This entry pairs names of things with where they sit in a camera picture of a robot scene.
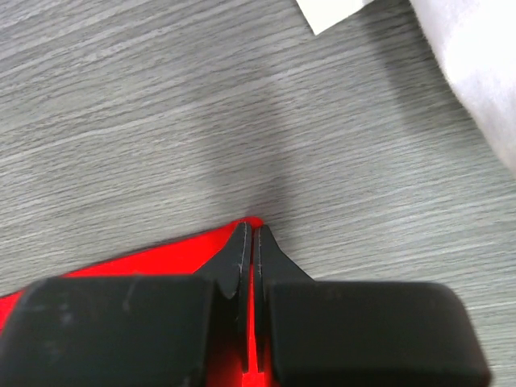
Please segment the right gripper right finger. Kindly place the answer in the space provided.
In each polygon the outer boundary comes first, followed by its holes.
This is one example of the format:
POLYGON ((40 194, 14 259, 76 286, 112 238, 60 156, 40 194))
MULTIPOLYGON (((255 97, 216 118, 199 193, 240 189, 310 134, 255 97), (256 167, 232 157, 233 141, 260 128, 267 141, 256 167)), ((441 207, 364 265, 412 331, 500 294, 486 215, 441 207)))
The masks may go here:
POLYGON ((446 285, 322 281, 269 227, 253 242, 255 341, 268 386, 487 386, 468 312, 446 285))

